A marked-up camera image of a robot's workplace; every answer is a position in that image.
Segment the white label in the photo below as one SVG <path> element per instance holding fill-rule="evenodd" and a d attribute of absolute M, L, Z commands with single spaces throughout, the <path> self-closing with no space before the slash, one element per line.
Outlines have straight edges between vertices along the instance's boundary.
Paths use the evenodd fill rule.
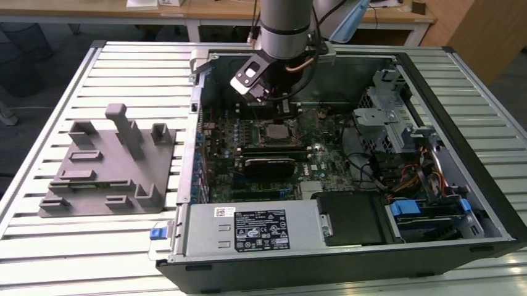
<path fill-rule="evenodd" d="M 213 208 L 213 217 L 233 217 L 234 212 L 235 208 Z"/>
<path fill-rule="evenodd" d="M 159 14 L 161 17 L 182 17 L 182 14 Z"/>

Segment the floor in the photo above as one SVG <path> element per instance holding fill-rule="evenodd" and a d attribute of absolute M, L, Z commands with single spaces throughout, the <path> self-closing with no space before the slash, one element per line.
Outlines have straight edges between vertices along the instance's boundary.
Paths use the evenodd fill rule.
<path fill-rule="evenodd" d="M 63 89 L 74 74 L 78 64 L 93 40 L 138 41 L 141 32 L 131 25 L 82 25 L 81 34 L 73 35 L 63 24 L 43 24 L 41 26 L 54 55 L 35 67 L 43 78 L 46 88 L 38 94 L 13 98 L 0 88 L 2 103 L 14 108 L 18 117 L 15 126 L 0 124 L 0 196 L 5 192 L 10 179 L 33 145 L 35 137 L 59 100 Z M 242 40 L 242 33 L 217 31 L 206 28 L 203 40 L 218 42 L 225 39 Z M 185 41 L 183 30 L 175 34 L 173 26 L 163 26 L 157 41 Z M 520 54 L 500 79 L 490 86 L 490 91 L 505 108 L 527 128 L 527 54 Z"/>

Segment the wooden desk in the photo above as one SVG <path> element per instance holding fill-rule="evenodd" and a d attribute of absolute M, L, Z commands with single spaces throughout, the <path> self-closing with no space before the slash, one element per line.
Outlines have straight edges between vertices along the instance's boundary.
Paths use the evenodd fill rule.
<path fill-rule="evenodd" d="M 190 42 L 198 42 L 199 25 L 249 25 L 252 5 L 246 0 L 185 0 L 181 7 L 126 11 L 125 0 L 0 0 L 0 22 L 185 25 Z M 358 28 L 410 31 L 405 45 L 417 46 L 434 21 L 430 14 L 385 8 L 377 9 L 377 18 L 368 11 Z"/>

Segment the aluminum extrusion table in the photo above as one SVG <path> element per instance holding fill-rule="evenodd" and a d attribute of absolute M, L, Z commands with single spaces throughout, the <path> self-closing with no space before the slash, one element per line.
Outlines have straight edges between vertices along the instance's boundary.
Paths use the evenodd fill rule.
<path fill-rule="evenodd" d="M 0 202 L 1 295 L 177 296 L 150 261 L 149 229 L 174 217 L 174 198 L 191 96 L 187 80 L 195 48 L 242 44 L 93 43 L 11 185 Z M 405 51 L 516 211 L 527 221 L 527 134 L 456 54 L 440 48 L 336 47 Z M 42 219 L 38 203 L 70 139 L 74 119 L 110 129 L 107 103 L 123 103 L 138 128 L 165 122 L 177 129 L 165 211 L 153 215 Z M 154 249 L 167 252 L 166 241 Z M 527 291 L 527 255 L 514 252 L 420 279 L 292 287 L 229 295 L 518 295 Z"/>

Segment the blue tab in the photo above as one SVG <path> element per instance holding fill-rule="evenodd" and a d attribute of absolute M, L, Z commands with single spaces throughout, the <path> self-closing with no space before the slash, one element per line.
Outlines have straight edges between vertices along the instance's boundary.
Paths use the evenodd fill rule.
<path fill-rule="evenodd" d="M 397 200 L 389 205 L 393 216 L 420 214 L 414 200 Z"/>
<path fill-rule="evenodd" d="M 469 206 L 468 200 L 466 200 L 466 199 L 461 199 L 461 200 L 458 201 L 458 203 L 461 204 L 461 207 L 462 207 L 464 212 L 465 212 L 465 213 L 469 212 L 470 209 L 472 209 L 472 207 Z"/>
<path fill-rule="evenodd" d="M 392 203 L 392 204 L 389 205 L 389 209 L 392 210 L 392 215 L 393 215 L 393 216 L 398 216 L 398 215 L 401 214 L 401 211 L 398 211 L 398 208 L 396 207 L 396 204 L 394 204 L 394 203 Z"/>
<path fill-rule="evenodd" d="M 149 230 L 149 240 L 158 241 L 161 239 L 166 239 L 166 227 L 151 228 Z"/>

